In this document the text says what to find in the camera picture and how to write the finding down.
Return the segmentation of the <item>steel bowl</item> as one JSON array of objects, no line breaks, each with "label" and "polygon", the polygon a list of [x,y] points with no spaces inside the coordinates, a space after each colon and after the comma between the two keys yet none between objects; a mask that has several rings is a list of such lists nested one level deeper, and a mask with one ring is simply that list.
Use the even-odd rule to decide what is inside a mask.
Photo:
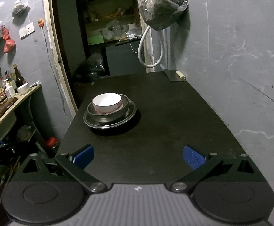
[{"label": "steel bowl", "polygon": [[92,101],[89,103],[88,107],[87,107],[87,113],[91,114],[92,117],[95,117],[95,120],[99,121],[99,122],[109,122],[111,120],[115,120],[117,118],[119,118],[120,116],[124,115],[125,111],[128,108],[128,102],[129,102],[129,98],[126,95],[117,93],[122,97],[122,105],[114,112],[111,113],[99,113],[97,112],[93,105],[92,105]]}]

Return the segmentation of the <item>white bowl red rim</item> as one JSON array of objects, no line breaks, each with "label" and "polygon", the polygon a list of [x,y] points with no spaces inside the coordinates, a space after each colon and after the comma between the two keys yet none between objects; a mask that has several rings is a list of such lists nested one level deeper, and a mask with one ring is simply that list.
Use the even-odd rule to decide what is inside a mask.
[{"label": "white bowl red rim", "polygon": [[122,97],[117,93],[103,93],[92,99],[92,105],[99,113],[111,113],[122,105]]}]

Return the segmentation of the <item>large steel plate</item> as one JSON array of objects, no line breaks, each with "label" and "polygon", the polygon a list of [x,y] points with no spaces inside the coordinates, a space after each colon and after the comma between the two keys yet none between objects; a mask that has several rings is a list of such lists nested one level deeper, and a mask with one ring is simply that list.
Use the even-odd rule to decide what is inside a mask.
[{"label": "large steel plate", "polygon": [[125,111],[124,115],[120,116],[119,118],[115,120],[111,120],[109,122],[99,122],[95,120],[95,117],[92,117],[91,114],[87,113],[87,111],[83,115],[83,122],[90,128],[93,129],[111,129],[115,127],[119,127],[122,124],[127,123],[129,120],[131,120],[134,115],[136,114],[136,104],[132,101],[129,100],[128,102],[128,108]]}]

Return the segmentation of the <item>red capped jar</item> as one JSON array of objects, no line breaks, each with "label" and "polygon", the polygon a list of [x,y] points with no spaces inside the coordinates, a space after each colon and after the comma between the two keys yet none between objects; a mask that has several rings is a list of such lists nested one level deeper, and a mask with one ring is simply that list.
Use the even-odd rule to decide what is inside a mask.
[{"label": "red capped jar", "polygon": [[46,148],[49,150],[51,156],[55,156],[59,148],[59,140],[56,137],[50,137],[46,141]]}]

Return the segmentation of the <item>white pump bottle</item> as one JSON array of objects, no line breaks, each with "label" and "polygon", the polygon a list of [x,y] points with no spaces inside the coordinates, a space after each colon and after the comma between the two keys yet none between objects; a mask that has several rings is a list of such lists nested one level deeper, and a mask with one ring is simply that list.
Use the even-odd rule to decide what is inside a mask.
[{"label": "white pump bottle", "polygon": [[7,79],[5,80],[5,94],[7,98],[12,98],[16,94],[12,84]]}]

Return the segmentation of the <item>white ceramic bowl on counter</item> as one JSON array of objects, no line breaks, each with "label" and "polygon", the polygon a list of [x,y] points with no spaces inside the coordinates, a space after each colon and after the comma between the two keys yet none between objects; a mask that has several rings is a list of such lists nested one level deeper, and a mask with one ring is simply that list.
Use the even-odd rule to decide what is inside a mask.
[{"label": "white ceramic bowl on counter", "polygon": [[25,83],[25,84],[23,84],[23,85],[21,85],[20,87],[17,88],[17,92],[18,92],[20,95],[26,94],[29,90],[30,90],[30,85],[29,85],[29,83]]}]

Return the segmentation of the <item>dark glass bottle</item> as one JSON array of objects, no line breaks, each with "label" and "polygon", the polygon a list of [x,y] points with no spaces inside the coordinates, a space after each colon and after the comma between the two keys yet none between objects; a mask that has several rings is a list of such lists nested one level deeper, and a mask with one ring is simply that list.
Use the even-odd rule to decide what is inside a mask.
[{"label": "dark glass bottle", "polygon": [[19,70],[18,70],[16,64],[13,65],[13,68],[14,68],[14,72],[15,72],[15,83],[16,83],[16,87],[19,88],[19,87],[21,87],[22,85],[26,84],[26,81],[25,81],[25,79],[22,77],[22,75],[20,74],[20,72],[19,72]]}]

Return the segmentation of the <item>dark cabinet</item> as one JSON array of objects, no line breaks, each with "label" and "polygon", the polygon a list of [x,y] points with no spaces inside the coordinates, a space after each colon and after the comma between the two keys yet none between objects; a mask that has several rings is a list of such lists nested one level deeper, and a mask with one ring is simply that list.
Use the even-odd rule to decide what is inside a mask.
[{"label": "dark cabinet", "polygon": [[146,72],[137,57],[140,41],[129,40],[126,43],[106,47],[110,76],[143,74]]}]

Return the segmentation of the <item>red plastic bag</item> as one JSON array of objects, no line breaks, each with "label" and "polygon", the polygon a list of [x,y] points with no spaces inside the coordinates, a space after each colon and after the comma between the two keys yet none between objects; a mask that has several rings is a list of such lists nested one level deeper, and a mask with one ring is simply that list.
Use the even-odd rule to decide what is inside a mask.
[{"label": "red plastic bag", "polygon": [[8,29],[3,29],[2,38],[5,41],[3,53],[8,54],[16,47],[15,41],[10,38]]}]

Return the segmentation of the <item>green box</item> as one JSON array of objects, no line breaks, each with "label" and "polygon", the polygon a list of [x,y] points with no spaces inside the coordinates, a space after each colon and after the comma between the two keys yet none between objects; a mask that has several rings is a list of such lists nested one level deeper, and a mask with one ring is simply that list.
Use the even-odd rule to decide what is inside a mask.
[{"label": "green box", "polygon": [[102,34],[100,34],[97,36],[88,37],[87,41],[88,41],[88,45],[101,44],[101,43],[104,43],[104,37]]}]

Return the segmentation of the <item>hanging plastic bag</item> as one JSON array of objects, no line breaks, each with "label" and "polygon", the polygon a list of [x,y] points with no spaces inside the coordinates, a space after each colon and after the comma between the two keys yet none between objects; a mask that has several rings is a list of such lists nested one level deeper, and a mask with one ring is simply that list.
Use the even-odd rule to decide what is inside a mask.
[{"label": "hanging plastic bag", "polygon": [[188,4],[188,0],[141,0],[139,10],[149,27],[161,31],[177,22]]}]

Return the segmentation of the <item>white wall switch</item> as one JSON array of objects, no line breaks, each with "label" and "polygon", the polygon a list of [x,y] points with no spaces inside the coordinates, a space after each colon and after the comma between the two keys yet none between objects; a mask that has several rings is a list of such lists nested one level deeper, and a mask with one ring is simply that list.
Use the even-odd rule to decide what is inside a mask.
[{"label": "white wall switch", "polygon": [[26,26],[19,29],[19,37],[22,40],[22,39],[26,38],[28,35],[30,35],[34,32],[35,32],[34,23],[31,22],[28,25],[26,25]]}]

